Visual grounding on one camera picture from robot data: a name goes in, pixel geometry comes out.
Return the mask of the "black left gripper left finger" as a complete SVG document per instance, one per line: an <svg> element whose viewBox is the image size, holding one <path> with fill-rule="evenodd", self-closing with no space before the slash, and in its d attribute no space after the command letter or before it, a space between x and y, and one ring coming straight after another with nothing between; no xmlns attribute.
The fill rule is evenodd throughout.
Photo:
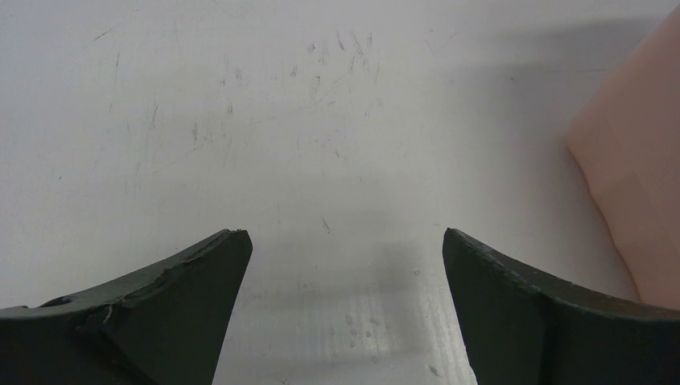
<svg viewBox="0 0 680 385"><path fill-rule="evenodd" d="M210 384L253 244L222 230L38 307L1 311L4 384Z"/></svg>

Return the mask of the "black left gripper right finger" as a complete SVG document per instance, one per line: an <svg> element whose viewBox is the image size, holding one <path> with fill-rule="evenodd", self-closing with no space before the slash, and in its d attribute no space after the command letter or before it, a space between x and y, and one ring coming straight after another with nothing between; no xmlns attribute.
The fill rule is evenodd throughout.
<svg viewBox="0 0 680 385"><path fill-rule="evenodd" d="M676 310L573 284L458 229L443 263L478 383L678 383Z"/></svg>

